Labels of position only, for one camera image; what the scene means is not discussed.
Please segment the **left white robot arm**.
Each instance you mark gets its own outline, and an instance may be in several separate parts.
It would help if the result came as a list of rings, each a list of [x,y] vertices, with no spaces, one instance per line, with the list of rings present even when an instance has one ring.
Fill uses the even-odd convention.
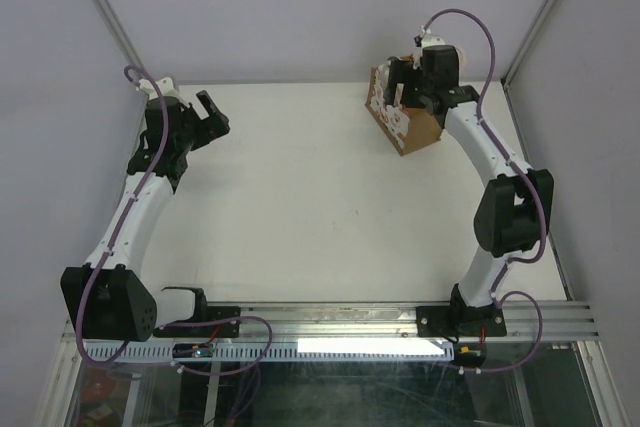
[[[161,213],[176,193],[190,152],[230,131],[209,93],[196,94],[206,115],[173,93],[146,104],[145,127],[126,168],[125,188],[103,238],[80,267],[68,267],[61,289],[74,329],[84,340],[144,342],[175,322],[188,335],[209,324],[200,288],[144,285],[144,256]]]

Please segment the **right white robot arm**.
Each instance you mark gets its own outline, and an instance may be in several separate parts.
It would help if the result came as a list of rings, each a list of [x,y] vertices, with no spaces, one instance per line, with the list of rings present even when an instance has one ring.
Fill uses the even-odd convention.
[[[460,82],[451,45],[424,47],[417,60],[387,60],[386,100],[426,111],[453,137],[484,187],[473,218],[478,244],[445,307],[419,307],[418,333],[449,341],[458,336],[505,335],[497,290],[514,263],[535,263],[545,250],[554,179],[518,158],[482,112],[484,94]]]

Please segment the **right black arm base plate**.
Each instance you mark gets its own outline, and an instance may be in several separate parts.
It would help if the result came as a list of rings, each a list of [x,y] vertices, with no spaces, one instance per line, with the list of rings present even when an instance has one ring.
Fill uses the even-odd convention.
[[[503,312],[493,305],[485,307],[455,307],[423,305],[415,309],[417,333],[421,338],[441,337],[450,340],[460,337],[505,337]]]

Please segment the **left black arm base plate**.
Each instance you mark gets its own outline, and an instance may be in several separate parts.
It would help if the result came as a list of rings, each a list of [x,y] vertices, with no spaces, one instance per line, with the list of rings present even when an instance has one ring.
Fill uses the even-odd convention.
[[[173,339],[209,339],[214,332],[217,339],[234,339],[239,336],[240,322],[225,323],[215,326],[204,325],[204,322],[221,321],[228,318],[239,317],[241,308],[239,306],[221,306],[208,305],[202,312],[196,316],[187,319],[187,323],[197,323],[197,326],[179,327],[169,325],[164,328],[157,328],[153,332],[156,338],[173,338]]]

